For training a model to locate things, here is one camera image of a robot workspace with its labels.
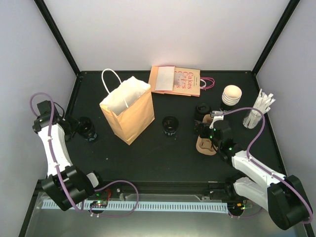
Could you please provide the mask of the black paper cup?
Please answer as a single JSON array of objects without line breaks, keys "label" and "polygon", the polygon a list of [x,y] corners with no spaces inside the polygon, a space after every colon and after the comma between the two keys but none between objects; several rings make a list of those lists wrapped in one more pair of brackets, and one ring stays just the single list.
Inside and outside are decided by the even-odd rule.
[{"label": "black paper cup", "polygon": [[77,133],[85,140],[91,142],[97,138],[97,133],[92,120],[88,117],[79,118],[79,126]]},{"label": "black paper cup", "polygon": [[173,136],[179,126],[179,120],[175,116],[166,116],[162,120],[162,127],[166,136]]}]

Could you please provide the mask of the orange paper bag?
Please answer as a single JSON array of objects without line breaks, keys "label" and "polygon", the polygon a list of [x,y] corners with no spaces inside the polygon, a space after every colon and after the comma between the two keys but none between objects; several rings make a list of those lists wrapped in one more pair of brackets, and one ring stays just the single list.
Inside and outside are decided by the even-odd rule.
[{"label": "orange paper bag", "polygon": [[[109,91],[104,72],[112,72],[119,86]],[[121,81],[112,69],[104,69],[101,80],[108,95],[99,106],[114,134],[131,145],[136,138],[155,120],[151,85],[132,76]]]}]

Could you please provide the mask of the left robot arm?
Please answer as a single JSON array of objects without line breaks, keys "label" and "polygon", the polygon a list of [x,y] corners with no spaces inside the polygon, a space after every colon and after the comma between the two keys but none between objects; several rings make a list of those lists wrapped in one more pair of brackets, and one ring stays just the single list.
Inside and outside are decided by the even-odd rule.
[{"label": "left robot arm", "polygon": [[106,185],[97,172],[85,174],[73,165],[66,147],[76,134],[89,142],[96,140],[91,119],[61,115],[56,105],[48,100],[38,103],[39,115],[33,130],[42,140],[47,158],[47,178],[42,180],[41,186],[58,207],[66,211],[92,195],[101,197]]}]

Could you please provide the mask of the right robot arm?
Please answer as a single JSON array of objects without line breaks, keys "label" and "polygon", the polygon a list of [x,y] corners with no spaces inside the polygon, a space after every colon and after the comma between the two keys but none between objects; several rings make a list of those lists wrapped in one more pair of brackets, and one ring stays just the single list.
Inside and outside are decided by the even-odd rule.
[{"label": "right robot arm", "polygon": [[310,219],[313,210],[300,179],[278,173],[248,154],[234,142],[227,121],[196,120],[195,131],[207,141],[204,149],[214,149],[224,162],[244,174],[225,185],[224,192],[228,198],[241,196],[254,201],[282,230]]}]

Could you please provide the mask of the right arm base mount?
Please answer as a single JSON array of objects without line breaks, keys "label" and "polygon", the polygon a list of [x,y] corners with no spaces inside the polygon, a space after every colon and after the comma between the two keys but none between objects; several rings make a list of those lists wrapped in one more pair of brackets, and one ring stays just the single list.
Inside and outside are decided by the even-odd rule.
[{"label": "right arm base mount", "polygon": [[203,192],[204,196],[209,196],[210,199],[222,201],[240,201],[246,200],[245,197],[236,193],[232,183],[227,182],[210,182],[207,184],[207,189]]}]

